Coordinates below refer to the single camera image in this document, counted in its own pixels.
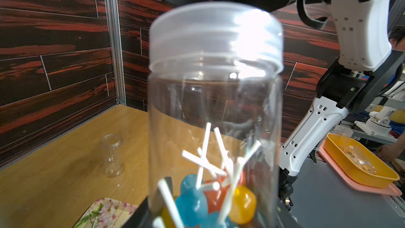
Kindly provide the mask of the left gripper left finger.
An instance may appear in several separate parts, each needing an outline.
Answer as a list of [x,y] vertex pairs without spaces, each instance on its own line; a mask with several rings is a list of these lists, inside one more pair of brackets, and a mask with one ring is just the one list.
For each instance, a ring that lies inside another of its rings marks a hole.
[[156,217],[163,214],[166,204],[157,185],[152,187],[148,180],[149,194],[142,201],[134,214],[125,222],[123,228],[152,228]]

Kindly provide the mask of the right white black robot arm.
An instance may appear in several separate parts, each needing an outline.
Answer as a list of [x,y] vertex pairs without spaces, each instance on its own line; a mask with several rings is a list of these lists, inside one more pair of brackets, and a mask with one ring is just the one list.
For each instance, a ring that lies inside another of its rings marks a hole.
[[340,54],[316,86],[316,96],[302,121],[280,149],[278,195],[293,193],[293,183],[309,154],[348,114],[367,108],[401,65],[404,54],[389,41],[389,20],[396,0],[214,0],[232,1],[273,12],[296,4],[301,21],[323,29],[328,17],[314,19],[306,4],[324,3],[333,19]]

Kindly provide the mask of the clear plastic candy jar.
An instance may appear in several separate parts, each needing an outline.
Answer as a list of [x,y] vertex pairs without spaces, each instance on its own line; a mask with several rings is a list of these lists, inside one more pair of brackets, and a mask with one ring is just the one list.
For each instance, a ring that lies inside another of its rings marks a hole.
[[100,140],[104,174],[107,177],[117,177],[125,170],[123,161],[123,140],[118,134],[109,134]]

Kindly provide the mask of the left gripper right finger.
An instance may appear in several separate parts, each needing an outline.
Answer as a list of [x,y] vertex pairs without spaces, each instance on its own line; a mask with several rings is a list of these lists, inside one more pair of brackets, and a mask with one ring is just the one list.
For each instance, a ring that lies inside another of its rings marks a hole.
[[291,215],[286,206],[282,202],[277,202],[277,228],[301,228],[296,219]]

